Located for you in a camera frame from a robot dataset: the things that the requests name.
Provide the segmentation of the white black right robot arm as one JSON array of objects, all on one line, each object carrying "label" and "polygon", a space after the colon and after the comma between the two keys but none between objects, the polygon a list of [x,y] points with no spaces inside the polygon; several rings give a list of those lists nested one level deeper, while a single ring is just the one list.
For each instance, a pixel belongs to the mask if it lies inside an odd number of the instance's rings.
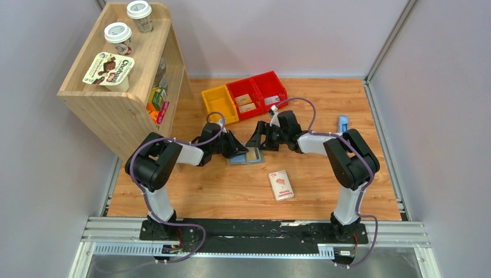
[{"label": "white black right robot arm", "polygon": [[292,111],[272,115],[269,123],[259,121],[247,147],[278,151],[284,144],[296,153],[325,155],[340,183],[336,208],[331,214],[330,234],[340,243],[352,237],[361,221],[360,206],[366,188],[380,170],[380,163],[356,129],[343,133],[303,130]]}]

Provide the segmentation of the gold credit card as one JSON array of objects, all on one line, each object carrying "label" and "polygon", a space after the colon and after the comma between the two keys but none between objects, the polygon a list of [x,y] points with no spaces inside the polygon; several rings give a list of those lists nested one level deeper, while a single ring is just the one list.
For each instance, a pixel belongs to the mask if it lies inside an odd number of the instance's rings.
[{"label": "gold credit card", "polygon": [[256,162],[261,160],[261,155],[256,148],[249,148],[245,156],[247,162]]}]

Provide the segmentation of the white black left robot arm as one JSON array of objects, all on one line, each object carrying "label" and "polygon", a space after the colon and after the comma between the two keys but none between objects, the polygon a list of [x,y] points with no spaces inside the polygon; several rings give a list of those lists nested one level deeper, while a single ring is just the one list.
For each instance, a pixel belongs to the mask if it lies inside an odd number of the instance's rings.
[{"label": "white black left robot arm", "polygon": [[163,240],[170,240],[179,226],[166,187],[175,165],[203,167],[214,155],[229,159],[247,152],[247,147],[223,124],[211,122],[191,142],[149,133],[128,158],[125,172],[142,191],[149,220],[155,223],[155,233]]}]

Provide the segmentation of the grey credit card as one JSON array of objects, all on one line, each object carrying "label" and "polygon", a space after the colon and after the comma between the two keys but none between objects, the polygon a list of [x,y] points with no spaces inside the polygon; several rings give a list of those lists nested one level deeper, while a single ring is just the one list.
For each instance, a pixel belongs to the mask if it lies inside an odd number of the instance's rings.
[{"label": "grey credit card", "polygon": [[274,105],[275,103],[280,102],[279,96],[271,96],[271,97],[266,97],[264,99],[265,105]]}]

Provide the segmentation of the grey leather card holder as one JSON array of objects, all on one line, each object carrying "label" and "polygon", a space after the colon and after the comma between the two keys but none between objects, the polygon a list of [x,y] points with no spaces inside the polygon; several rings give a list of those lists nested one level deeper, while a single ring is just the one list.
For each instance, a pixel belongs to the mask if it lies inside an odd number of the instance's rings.
[{"label": "grey leather card holder", "polygon": [[246,161],[246,154],[237,155],[237,156],[234,156],[232,158],[227,159],[228,165],[251,165],[251,164],[263,163],[265,161],[263,152],[259,148],[256,148],[256,149],[258,150],[259,154],[261,155],[261,160],[256,161],[256,162],[247,162]]}]

